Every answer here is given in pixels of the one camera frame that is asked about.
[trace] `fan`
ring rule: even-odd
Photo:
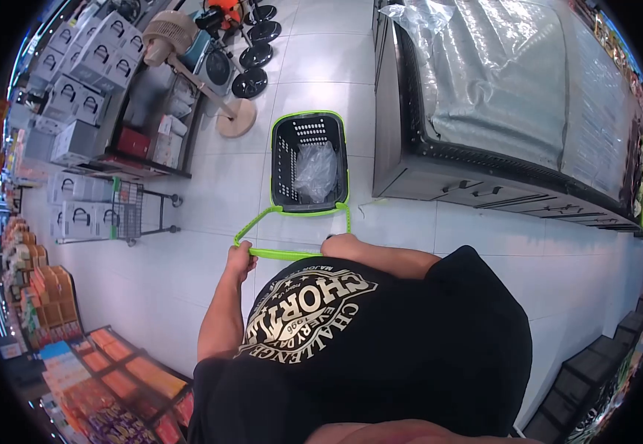
[[[168,7],[175,5],[173,0]],[[147,46],[144,62],[148,66],[160,66],[163,62],[183,74],[203,94],[217,104],[224,114],[218,116],[215,128],[224,137],[240,137],[252,128],[257,118],[257,108],[248,99],[235,99],[229,104],[194,76],[180,60],[192,45],[198,27],[186,14],[167,9],[156,14],[144,30],[144,44]]]

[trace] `caster wheel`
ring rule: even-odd
[[[240,99],[252,99],[262,94],[267,87],[267,73],[262,68],[253,67],[238,74],[232,81],[232,93]]]
[[[275,21],[264,21],[257,23],[249,31],[247,36],[252,40],[252,44],[269,43],[279,37],[281,34],[281,25]]]
[[[240,65],[245,69],[263,67],[272,60],[274,49],[269,43],[257,43],[255,46],[242,51]]]
[[[257,13],[255,14],[249,12],[245,14],[243,21],[246,25],[254,26],[257,23],[272,20],[272,18],[277,14],[277,8],[273,5],[258,6],[256,11]]]
[[[184,199],[181,196],[174,194],[171,196],[171,203],[173,204],[174,208],[178,208],[183,205]]]

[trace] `store aisle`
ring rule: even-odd
[[[182,226],[182,232],[144,237],[133,248],[124,242],[54,246],[44,232],[44,191],[26,191],[25,216],[38,225],[31,230],[53,262],[75,277],[85,329],[111,324],[157,360],[191,375],[198,328],[232,237],[269,206],[269,130],[291,112],[333,110],[344,118],[352,231],[359,239],[439,256],[469,244],[524,307],[534,363],[517,421],[523,425],[561,361],[603,331],[613,332],[635,306],[643,285],[643,243],[631,235],[445,202],[374,201],[372,0],[269,3],[279,9],[276,20],[283,33],[272,43],[275,56],[266,67],[270,85],[255,99],[253,129],[244,137],[224,140],[212,120],[204,120],[192,179],[146,183],[147,188],[184,196],[184,204],[167,207],[165,215],[167,222]],[[342,8],[344,14],[338,14]],[[241,43],[234,49],[242,50]],[[209,109],[208,115],[214,112]],[[145,222],[157,221],[155,203],[145,202]],[[343,213],[319,218],[268,215],[249,239],[262,248],[318,251],[329,233],[344,228]],[[243,315],[257,292],[287,264],[259,261],[242,288]]]

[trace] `shopping basket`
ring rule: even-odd
[[[297,153],[299,144],[322,144],[330,141],[336,153],[336,183],[326,195],[324,202],[312,202],[300,195],[292,186],[297,176]],[[269,199],[272,206],[261,212],[235,236],[235,245],[271,212],[284,216],[322,216],[346,211],[346,231],[351,231],[351,212],[348,210],[348,161],[346,159],[346,135],[344,121],[333,111],[304,111],[288,114],[274,122],[272,128],[272,177]],[[253,256],[284,261],[298,261],[320,253],[289,252],[285,250],[251,248]]]

